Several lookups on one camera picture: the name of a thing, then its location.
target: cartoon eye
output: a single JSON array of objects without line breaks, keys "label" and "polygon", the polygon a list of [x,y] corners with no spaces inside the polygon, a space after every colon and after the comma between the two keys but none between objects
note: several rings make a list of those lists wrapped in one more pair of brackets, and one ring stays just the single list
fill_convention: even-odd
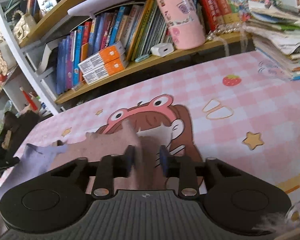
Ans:
[{"label": "cartoon eye", "polygon": [[168,97],[160,97],[156,101],[153,102],[154,106],[162,106],[166,102],[168,102],[169,98]]},{"label": "cartoon eye", "polygon": [[118,120],[120,117],[122,117],[123,116],[123,111],[117,111],[117,112],[115,112],[112,116],[111,116],[111,118],[110,118],[110,120],[111,121],[116,121],[116,120]]}]

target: butterfly bow outline print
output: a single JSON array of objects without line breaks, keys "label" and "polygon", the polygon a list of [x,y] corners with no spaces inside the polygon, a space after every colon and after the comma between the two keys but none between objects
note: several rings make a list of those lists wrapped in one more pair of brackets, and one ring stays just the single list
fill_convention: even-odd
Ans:
[{"label": "butterfly bow outline print", "polygon": [[208,120],[219,120],[231,117],[234,111],[228,106],[223,106],[222,103],[217,99],[211,99],[202,112],[206,113],[206,118]]}]

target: white power adapter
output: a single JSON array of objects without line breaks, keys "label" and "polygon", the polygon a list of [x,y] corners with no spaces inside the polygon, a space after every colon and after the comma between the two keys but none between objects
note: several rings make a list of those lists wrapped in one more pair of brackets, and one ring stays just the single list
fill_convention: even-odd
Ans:
[{"label": "white power adapter", "polygon": [[159,43],[151,48],[152,55],[164,57],[174,51],[172,43]]}]

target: gray ribbed surface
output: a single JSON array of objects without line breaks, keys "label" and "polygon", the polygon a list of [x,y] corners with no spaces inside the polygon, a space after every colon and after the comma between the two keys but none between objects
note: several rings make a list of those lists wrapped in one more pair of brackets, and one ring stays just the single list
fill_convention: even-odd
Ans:
[{"label": "gray ribbed surface", "polygon": [[196,202],[181,200],[171,190],[120,190],[110,200],[95,201],[80,221],[66,229],[41,235],[9,230],[1,237],[1,240],[99,239],[270,240],[274,236],[229,233],[213,224]]}]

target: purple book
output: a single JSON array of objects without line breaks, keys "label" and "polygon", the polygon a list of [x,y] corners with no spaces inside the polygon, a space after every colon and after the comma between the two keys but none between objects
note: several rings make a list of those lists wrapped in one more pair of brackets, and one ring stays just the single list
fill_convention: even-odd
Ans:
[{"label": "purple book", "polygon": [[73,39],[74,39],[74,32],[71,32],[69,36],[67,36],[67,51],[66,51],[66,57],[67,57],[67,63],[66,63],[66,88],[71,89],[73,87],[72,84],[72,72],[73,72],[73,59],[71,57],[72,52],[72,46],[73,46]]}]

